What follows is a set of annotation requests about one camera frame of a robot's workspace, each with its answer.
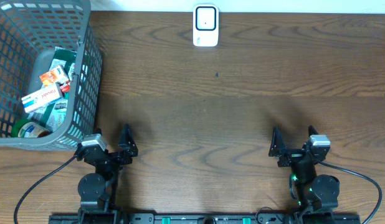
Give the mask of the green white wipes packet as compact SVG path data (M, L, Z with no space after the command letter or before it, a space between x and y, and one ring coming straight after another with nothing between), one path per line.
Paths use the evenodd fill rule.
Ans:
M65 72L69 77L69 81L73 80L76 51L67 50L62 47L56 47L52 60L49 66L49 70L52 70L58 65L62 65ZM40 88L45 86L42 84L40 78L37 82ZM62 123L65 121L65 115L67 113L69 93L63 93L63 98L49 106L35 110L34 112L28 113L26 118L39 123L41 126L48 129L50 132L56 131Z

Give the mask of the red snack stick sachet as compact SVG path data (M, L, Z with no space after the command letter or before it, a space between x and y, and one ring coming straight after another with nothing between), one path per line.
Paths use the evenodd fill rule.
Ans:
M71 84L71 81L67 81L65 82L63 85L60 86L60 89L61 89L61 92L62 93L67 93L70 91L70 84Z

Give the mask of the white Panadol medicine box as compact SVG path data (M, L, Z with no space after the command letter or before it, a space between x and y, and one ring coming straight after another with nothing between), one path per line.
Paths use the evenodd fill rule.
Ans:
M22 98L22 104L26 113L31 113L40 108L49 106L63 98L60 85L58 83L51 84L41 88Z

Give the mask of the orange small carton box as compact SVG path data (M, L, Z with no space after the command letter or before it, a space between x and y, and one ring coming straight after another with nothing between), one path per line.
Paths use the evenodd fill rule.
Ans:
M45 72L39 78L45 87L55 83L63 85L70 80L62 65L58 65L52 70Z

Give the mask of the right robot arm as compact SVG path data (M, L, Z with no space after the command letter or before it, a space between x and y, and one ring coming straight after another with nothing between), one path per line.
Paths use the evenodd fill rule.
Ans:
M340 182L332 175L318 175L315 165L324 161L330 140L308 127L308 141L300 149L289 149L278 128L272 131L270 157L277 157L279 167L290 167L290 194L299 208L286 214L283 223L334 223L332 210L338 206Z

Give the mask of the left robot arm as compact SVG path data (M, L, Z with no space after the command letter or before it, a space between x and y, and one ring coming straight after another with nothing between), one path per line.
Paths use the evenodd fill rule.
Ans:
M125 124L117 152L109 152L102 133L87 135L78 144L75 158L94 166L95 172L78 183L78 223L128 223L128 215L115 205L119 173L138 155L130 126Z

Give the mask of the white barcode scanner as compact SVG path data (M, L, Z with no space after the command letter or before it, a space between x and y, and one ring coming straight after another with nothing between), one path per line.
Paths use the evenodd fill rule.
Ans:
M219 40L219 9L213 4L198 4L193 10L193 44L215 47Z

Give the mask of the green lid glass jar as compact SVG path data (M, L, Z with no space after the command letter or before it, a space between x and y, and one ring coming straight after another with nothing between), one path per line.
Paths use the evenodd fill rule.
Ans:
M20 119L11 130L13 138L41 138L49 134L48 129L28 119Z

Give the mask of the grey plastic mesh basket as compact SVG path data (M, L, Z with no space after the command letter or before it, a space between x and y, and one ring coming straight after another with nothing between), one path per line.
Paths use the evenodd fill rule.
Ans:
M0 0L0 146L74 151L93 133L103 59L89 24L89 0ZM13 138L26 117L21 98L41 88L55 48L76 52L65 121L42 138Z

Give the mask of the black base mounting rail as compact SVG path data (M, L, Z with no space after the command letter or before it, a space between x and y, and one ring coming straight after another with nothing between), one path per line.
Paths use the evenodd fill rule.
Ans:
M123 223L123 224L277 224L296 223L297 221L282 214L260 213L258 215L154 215L152 213L131 213L122 216L87 214L51 215L49 224L66 223Z

